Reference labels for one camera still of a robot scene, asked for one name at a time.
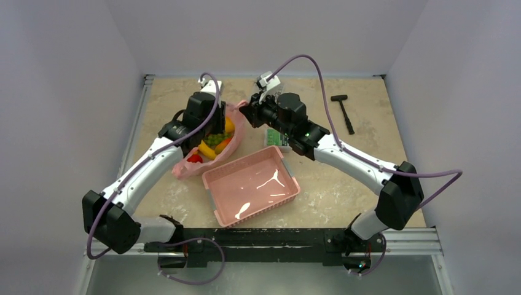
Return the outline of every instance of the hammer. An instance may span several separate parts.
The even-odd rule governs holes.
[[[347,95],[334,95],[331,97],[331,101],[338,101],[340,103],[340,107],[342,108],[342,114],[343,118],[345,119],[345,125],[347,126],[347,130],[349,131],[350,135],[353,135],[355,131],[353,130],[353,126],[351,125],[351,121],[349,120],[349,117],[347,116],[347,113],[345,112],[345,108],[343,107],[343,100],[347,100]]]

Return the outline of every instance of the white wall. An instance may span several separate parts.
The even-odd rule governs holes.
[[[102,0],[0,3],[0,293],[72,294],[140,72]]]
[[[464,171],[424,210],[456,294],[519,293],[520,15],[519,0],[430,0],[386,78],[409,159]]]
[[[327,76],[386,73],[427,0],[106,0],[139,68],[258,75],[297,53]],[[306,62],[286,74],[315,76]]]

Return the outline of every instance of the hammer head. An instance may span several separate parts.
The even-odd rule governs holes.
[[[331,97],[331,101],[342,101],[347,100],[347,94],[344,95],[334,95]]]

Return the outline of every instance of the pink bag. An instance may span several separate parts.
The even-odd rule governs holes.
[[[172,173],[177,177],[177,179],[186,179],[189,176],[200,175],[205,171],[219,166],[223,163],[223,161],[228,159],[233,154],[233,152],[235,152],[245,135],[247,121],[244,115],[239,111],[239,107],[245,104],[248,104],[248,102],[245,100],[236,105],[226,104],[225,114],[228,118],[230,118],[230,120],[232,120],[235,126],[235,131],[233,133],[232,140],[230,140],[230,143],[224,148],[224,150],[222,150],[220,154],[217,155],[215,160],[206,163],[188,162],[187,159],[191,157],[195,151],[197,151],[196,147],[191,150],[184,159],[182,159],[174,166]]]

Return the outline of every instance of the wooden tabletop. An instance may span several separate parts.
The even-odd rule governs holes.
[[[285,92],[298,93],[307,106],[309,118],[328,125],[317,79],[281,78]],[[237,103],[249,100],[254,79],[223,79],[222,100]],[[393,110],[381,79],[326,79],[326,95],[333,122],[340,138],[346,143],[379,159],[401,163],[404,148],[398,133]],[[136,137],[134,161],[149,148],[157,132],[178,110],[186,107],[187,99],[200,89],[197,79],[155,78]],[[356,132],[349,135],[339,103],[329,101],[332,95],[347,94],[345,108]],[[264,147],[265,127],[248,129],[243,142],[229,160],[237,159]],[[262,213],[237,227],[346,227],[360,212],[371,210],[377,196],[350,176],[328,165],[311,161],[296,153],[284,154],[302,191],[283,206]],[[139,205],[136,215],[154,217],[172,215],[186,227],[219,227],[201,176],[179,181],[165,174]],[[422,213],[416,212],[408,227],[424,227]]]

